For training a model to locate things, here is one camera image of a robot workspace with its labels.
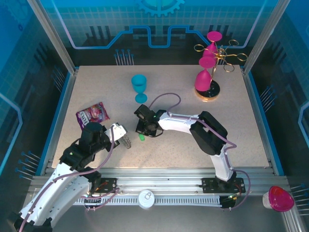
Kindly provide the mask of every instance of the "pink bowl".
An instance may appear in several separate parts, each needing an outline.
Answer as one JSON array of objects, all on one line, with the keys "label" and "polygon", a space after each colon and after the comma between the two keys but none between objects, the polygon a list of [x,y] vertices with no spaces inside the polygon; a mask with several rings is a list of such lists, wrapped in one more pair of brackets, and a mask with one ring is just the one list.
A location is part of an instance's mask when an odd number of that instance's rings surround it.
[{"label": "pink bowl", "polygon": [[291,195],[278,186],[269,189],[268,197],[271,207],[276,211],[286,212],[294,206],[294,199]]}]

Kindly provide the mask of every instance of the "gear logo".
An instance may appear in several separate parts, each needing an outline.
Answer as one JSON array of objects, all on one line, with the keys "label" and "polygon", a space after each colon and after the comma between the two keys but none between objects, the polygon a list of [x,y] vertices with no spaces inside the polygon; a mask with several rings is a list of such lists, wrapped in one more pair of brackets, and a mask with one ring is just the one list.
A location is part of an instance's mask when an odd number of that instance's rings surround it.
[{"label": "gear logo", "polygon": [[140,10],[145,13],[150,13],[151,16],[161,15],[168,16],[169,13],[173,14],[174,10],[180,9],[180,4],[184,4],[184,0],[136,0],[140,6]]}]

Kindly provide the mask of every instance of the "cable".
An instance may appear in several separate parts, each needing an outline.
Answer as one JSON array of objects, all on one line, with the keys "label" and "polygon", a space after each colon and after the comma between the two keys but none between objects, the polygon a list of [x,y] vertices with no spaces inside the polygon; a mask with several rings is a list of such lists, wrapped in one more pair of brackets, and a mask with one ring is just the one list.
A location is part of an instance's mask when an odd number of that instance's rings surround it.
[{"label": "cable", "polygon": [[248,198],[248,196],[249,196],[250,189],[251,189],[251,181],[250,181],[249,175],[248,175],[245,171],[243,171],[243,170],[238,170],[238,169],[234,169],[234,168],[231,167],[231,165],[230,165],[230,163],[229,163],[229,160],[228,160],[228,157],[227,157],[227,150],[236,148],[237,145],[236,145],[235,143],[232,143],[231,141],[227,140],[227,139],[224,138],[223,136],[221,136],[221,135],[220,135],[219,133],[217,133],[213,128],[211,128],[209,125],[207,125],[204,121],[200,120],[199,118],[193,118],[193,117],[179,116],[179,115],[173,115],[173,114],[171,114],[169,111],[170,111],[172,108],[174,108],[175,106],[179,105],[180,102],[182,101],[181,97],[180,97],[177,93],[163,93],[163,94],[157,96],[157,97],[153,100],[153,102],[149,105],[149,108],[153,105],[153,103],[154,103],[158,98],[160,98],[160,97],[162,97],[162,96],[165,96],[165,95],[175,95],[175,96],[177,96],[177,97],[179,98],[179,101],[178,101],[175,105],[172,105],[171,107],[169,107],[169,108],[167,109],[167,114],[168,114],[169,117],[173,117],[173,118],[183,118],[183,119],[187,119],[187,120],[195,120],[195,121],[201,123],[201,124],[202,124],[204,127],[206,127],[207,129],[209,129],[209,130],[210,130],[212,133],[214,133],[218,138],[220,138],[221,140],[223,140],[223,141],[226,142],[227,144],[230,144],[230,145],[231,145],[231,146],[226,147],[226,148],[224,149],[225,161],[226,161],[226,163],[227,163],[228,168],[231,169],[231,170],[234,171],[234,172],[244,173],[244,174],[247,176],[247,178],[248,178],[248,189],[247,189],[247,193],[246,193],[245,198],[244,198],[238,205],[236,205],[236,206],[233,207],[233,209],[238,208],[239,206],[241,206],[241,205],[245,202],[245,200],[246,200],[246,199]]},{"label": "cable", "polygon": [[101,204],[101,205],[99,205],[97,207],[88,208],[88,210],[96,211],[96,210],[102,208],[103,206],[105,206],[108,202],[110,202],[118,194],[119,190],[120,190],[119,188],[113,189],[112,191],[115,191],[115,193],[106,202],[104,202],[103,204]]},{"label": "cable", "polygon": [[19,232],[22,232],[23,229],[24,229],[24,226],[28,220],[28,218],[30,217],[30,215],[32,214],[33,212],[33,209],[35,208],[36,204],[38,203],[38,201],[40,200],[40,198],[43,196],[43,194],[49,189],[49,187],[52,186],[53,183],[56,183],[56,181],[62,179],[62,178],[65,178],[65,177],[69,177],[69,176],[76,176],[76,175],[86,175],[86,174],[90,174],[90,173],[94,173],[95,171],[99,170],[101,167],[103,167],[106,162],[109,160],[109,158],[111,157],[112,155],[112,150],[114,148],[114,132],[113,132],[113,125],[111,126],[111,134],[112,134],[112,145],[111,145],[111,149],[106,157],[106,159],[100,164],[100,166],[98,166],[97,168],[93,169],[93,170],[90,170],[90,171],[87,171],[87,172],[76,172],[76,173],[70,173],[70,174],[65,174],[65,175],[61,175],[55,179],[53,179],[51,182],[48,183],[48,185],[40,192],[40,194],[38,195],[38,197],[34,200],[32,206],[30,207],[27,215],[25,216],[25,219],[23,220],[23,222],[21,223],[21,226],[19,228]]},{"label": "cable", "polygon": [[84,199],[92,199],[92,200],[94,200],[94,199],[99,199],[99,198],[102,198],[102,197],[106,197],[107,195],[111,194],[111,193],[114,192],[115,190],[116,190],[116,189],[113,189],[113,190],[109,191],[108,193],[105,193],[105,194],[103,194],[103,195],[99,195],[99,196],[97,196],[97,197],[84,197],[84,196],[82,196],[81,198],[84,198]]},{"label": "cable", "polygon": [[234,184],[237,188],[238,188],[238,190],[239,190],[239,196],[241,197],[241,187],[239,187],[239,185],[237,185],[237,184]]},{"label": "cable", "polygon": [[231,141],[228,141],[226,138],[224,138],[223,136],[221,136],[218,132],[216,132],[213,128],[211,128],[209,125],[207,125],[204,121],[200,120],[199,118],[194,118],[194,117],[187,117],[187,116],[179,116],[179,115],[173,115],[170,113],[170,110],[174,107],[176,107],[177,105],[179,105],[182,101],[181,97],[177,94],[177,93],[163,93],[159,96],[157,96],[153,101],[152,103],[149,105],[149,108],[153,105],[153,103],[160,97],[162,96],[165,96],[165,95],[175,95],[179,98],[179,101],[172,105],[171,107],[169,107],[167,109],[167,114],[169,117],[173,117],[173,118],[183,118],[183,119],[187,119],[187,120],[195,120],[199,123],[201,123],[204,127],[208,128],[212,133],[214,133],[218,138],[220,138],[221,140],[223,140],[224,142],[226,142],[227,144],[230,144],[231,146],[227,147],[224,149],[224,152],[226,152],[227,150],[229,149],[232,149],[232,148],[236,148],[236,144],[232,143]]}]

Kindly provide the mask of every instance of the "blue wall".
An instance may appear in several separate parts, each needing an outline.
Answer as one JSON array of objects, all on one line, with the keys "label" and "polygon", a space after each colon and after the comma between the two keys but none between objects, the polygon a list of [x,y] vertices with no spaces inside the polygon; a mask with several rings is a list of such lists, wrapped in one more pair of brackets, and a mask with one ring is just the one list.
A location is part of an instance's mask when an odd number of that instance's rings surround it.
[{"label": "blue wall", "polygon": [[292,186],[309,186],[308,8],[308,0],[289,3],[252,68],[259,93],[272,86],[270,92],[277,97],[265,114]]},{"label": "blue wall", "polygon": [[[89,38],[94,33],[96,39],[106,40],[107,37],[112,39],[120,32],[127,30],[129,26],[140,25],[153,28],[151,36],[159,38],[157,44],[166,44],[165,27],[187,25],[204,37],[209,30],[218,30],[239,41],[240,46],[253,46],[277,0],[246,2],[163,0],[160,2],[162,2],[162,10],[166,10],[165,14],[158,9],[156,0],[56,0],[56,9],[51,0],[42,1],[64,44],[67,47],[71,44],[76,49],[84,49],[81,47],[89,44]],[[172,32],[172,36],[185,41],[185,34]],[[144,41],[143,37],[145,35],[141,32],[133,33],[133,42],[138,44],[139,41]],[[102,46],[90,46],[94,49],[102,48]]]},{"label": "blue wall", "polygon": [[17,2],[0,6],[0,71],[32,15],[33,12],[28,4],[18,4]]},{"label": "blue wall", "polygon": [[292,0],[286,12],[309,49],[309,1]]}]

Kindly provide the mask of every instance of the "speckled table surface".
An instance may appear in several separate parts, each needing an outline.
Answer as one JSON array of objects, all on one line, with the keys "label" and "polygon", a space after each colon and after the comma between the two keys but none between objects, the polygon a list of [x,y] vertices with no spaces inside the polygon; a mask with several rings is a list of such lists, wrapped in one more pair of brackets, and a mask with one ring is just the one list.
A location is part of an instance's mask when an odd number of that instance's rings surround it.
[{"label": "speckled table surface", "polygon": [[[144,74],[147,77],[149,105],[159,94],[175,92],[182,98],[173,113],[183,115],[210,112],[228,131],[227,138],[237,144],[229,151],[235,167],[268,166],[260,133],[254,118],[248,93],[240,67],[227,73],[222,66],[214,75],[221,88],[217,99],[202,102],[194,92],[194,81],[202,70],[198,65],[162,66],[81,66],[78,71],[62,132],[54,156],[53,167],[58,164],[65,148],[81,136],[76,112],[95,103],[103,102],[111,118],[103,122],[107,128],[119,122],[128,130],[132,147],[118,146],[106,163],[110,168],[210,168],[210,157],[202,152],[190,134],[167,130],[157,138],[146,137],[142,142],[135,128],[138,118],[133,114],[139,107],[135,102],[136,93],[131,84],[132,76]],[[164,96],[153,105],[153,110],[167,109],[178,101],[175,96]],[[107,156],[107,151],[97,153],[89,164],[97,167]]]}]

